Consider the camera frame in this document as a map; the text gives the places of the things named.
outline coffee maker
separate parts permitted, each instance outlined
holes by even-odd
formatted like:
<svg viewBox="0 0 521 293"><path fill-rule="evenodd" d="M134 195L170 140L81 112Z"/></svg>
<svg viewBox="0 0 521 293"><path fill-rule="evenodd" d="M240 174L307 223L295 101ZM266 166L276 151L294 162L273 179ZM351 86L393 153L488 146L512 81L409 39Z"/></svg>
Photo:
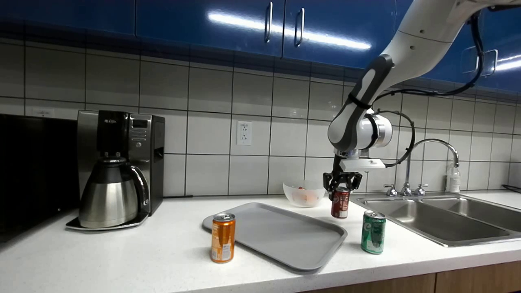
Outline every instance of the coffee maker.
<svg viewBox="0 0 521 293"><path fill-rule="evenodd" d="M164 198L165 118L133 112L79 114L81 226L141 223Z"/></svg>

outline white bowl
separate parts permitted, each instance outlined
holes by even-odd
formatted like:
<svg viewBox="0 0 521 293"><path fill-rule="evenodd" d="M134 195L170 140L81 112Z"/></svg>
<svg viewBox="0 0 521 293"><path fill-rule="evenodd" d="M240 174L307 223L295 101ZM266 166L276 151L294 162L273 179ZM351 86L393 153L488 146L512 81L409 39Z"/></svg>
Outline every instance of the white bowl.
<svg viewBox="0 0 521 293"><path fill-rule="evenodd" d="M284 193L295 206L317 206L326 195L325 187L308 185L308 184L282 184Z"/></svg>

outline black cable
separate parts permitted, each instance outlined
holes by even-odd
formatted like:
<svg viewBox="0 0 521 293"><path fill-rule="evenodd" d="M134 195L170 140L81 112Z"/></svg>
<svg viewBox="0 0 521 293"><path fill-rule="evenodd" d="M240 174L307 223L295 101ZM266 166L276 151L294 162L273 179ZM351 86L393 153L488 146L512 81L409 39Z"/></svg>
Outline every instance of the black cable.
<svg viewBox="0 0 521 293"><path fill-rule="evenodd" d="M473 31L473 40L475 40L475 47L476 47L476 55L478 55L478 70L476 75L463 86L447 91L447 92L440 92L440 91L431 91L431 89L422 89L422 88L401 88L401 89L393 89L388 92L383 92L380 96L377 96L377 99L374 101L374 104L387 96L395 96L398 92L406 92L406 94L418 94L418 96L455 96L460 94L470 88L473 88L476 84L476 81L481 78L483 71L484 71L484 40L481 37L481 31L479 31L479 11L475 13L470 19L471 24L471 31Z"/></svg>
<svg viewBox="0 0 521 293"><path fill-rule="evenodd" d="M414 127L413 118L411 118L409 115L406 115L405 112L401 112L401 110L378 110L377 114L383 114L383 112L390 112L390 114L401 115L401 117L408 118L409 123L411 123L411 143L409 143L409 148L406 148L406 153L405 153L398 161L395 161L395 162L385 162L387 167L395 167L396 164L401 164L403 161L406 161L408 156L411 156L411 151L413 151L413 148L414 148L414 143L418 141L418 130L416 130L416 127Z"/></svg>

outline kitchen counter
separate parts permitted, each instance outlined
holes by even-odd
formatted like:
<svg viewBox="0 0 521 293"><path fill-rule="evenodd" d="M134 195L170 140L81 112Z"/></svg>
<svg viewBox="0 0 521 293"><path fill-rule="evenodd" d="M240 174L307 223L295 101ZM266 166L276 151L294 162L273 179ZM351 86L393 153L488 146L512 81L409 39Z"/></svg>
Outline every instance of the kitchen counter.
<svg viewBox="0 0 521 293"><path fill-rule="evenodd" d="M521 193L468 193L521 208ZM348 229L344 245L318 273L299 275L243 247L229 263L209 257L206 216L263 202ZM167 293L167 291L304 291L521 260L521 237L444 247L392 221L382 255L361 249L365 208L351 203L348 219L330 216L331 202L294 208L286 197L170 198L142 226L110 232L66 229L76 213L0 247L2 293Z"/></svg>

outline stainless steel sink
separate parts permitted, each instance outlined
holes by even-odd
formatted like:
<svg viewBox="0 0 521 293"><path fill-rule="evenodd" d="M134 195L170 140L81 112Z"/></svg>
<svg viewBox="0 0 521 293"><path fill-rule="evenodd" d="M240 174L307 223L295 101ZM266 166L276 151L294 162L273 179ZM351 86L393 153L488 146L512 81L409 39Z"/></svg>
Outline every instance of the stainless steel sink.
<svg viewBox="0 0 521 293"><path fill-rule="evenodd" d="M465 195L424 197L422 203L521 232L521 211Z"/></svg>
<svg viewBox="0 0 521 293"><path fill-rule="evenodd" d="M352 197L352 202L385 213L388 219L442 245L468 245L520 236L515 231L455 211L452 208L457 206L450 206L448 202L444 202L444 205L450 208L416 198Z"/></svg>

